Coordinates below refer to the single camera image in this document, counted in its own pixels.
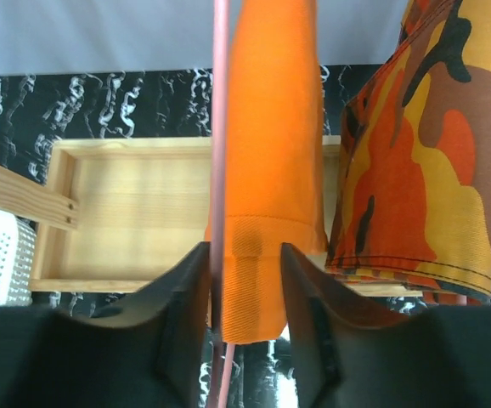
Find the wooden clothes rack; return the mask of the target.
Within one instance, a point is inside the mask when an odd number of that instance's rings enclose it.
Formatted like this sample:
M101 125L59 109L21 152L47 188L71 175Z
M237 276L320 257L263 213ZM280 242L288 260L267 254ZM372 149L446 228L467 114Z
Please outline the wooden clothes rack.
M0 209L38 225L34 292L135 292L204 235L208 138L54 144L45 184L0 166Z

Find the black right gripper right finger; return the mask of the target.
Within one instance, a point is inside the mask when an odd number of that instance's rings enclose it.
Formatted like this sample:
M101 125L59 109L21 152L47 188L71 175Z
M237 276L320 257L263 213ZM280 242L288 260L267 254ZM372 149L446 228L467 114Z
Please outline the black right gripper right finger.
M363 297L295 246L280 251L302 407L491 407L491 306L414 316Z

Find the pink wire hanger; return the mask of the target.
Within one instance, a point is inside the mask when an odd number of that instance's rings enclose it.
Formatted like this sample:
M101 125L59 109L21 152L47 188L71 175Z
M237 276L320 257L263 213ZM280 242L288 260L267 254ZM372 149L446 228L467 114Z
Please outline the pink wire hanger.
M223 346L222 290L226 126L228 108L229 2L214 3L212 84L212 165L210 199L210 272L212 321L212 374L206 405L224 407L229 390L234 346Z

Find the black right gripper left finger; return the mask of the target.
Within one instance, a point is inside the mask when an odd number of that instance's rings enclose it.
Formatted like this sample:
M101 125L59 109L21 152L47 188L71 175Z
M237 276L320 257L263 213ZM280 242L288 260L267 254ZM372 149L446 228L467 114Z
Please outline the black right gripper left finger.
M0 307L0 407L194 407L210 246L90 317Z

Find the white perforated plastic basket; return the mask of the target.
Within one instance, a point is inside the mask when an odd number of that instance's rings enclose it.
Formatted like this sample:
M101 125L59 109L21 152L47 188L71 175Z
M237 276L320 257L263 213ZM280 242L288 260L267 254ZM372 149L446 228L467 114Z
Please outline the white perforated plastic basket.
M31 304L35 240L36 233L28 223L0 210L0 306Z

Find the camouflage orange trousers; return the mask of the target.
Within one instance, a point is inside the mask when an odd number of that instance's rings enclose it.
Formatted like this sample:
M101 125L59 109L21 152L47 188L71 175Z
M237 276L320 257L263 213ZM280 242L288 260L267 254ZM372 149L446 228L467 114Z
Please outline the camouflage orange trousers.
M411 1L341 114L325 269L427 303L491 300L491 1Z

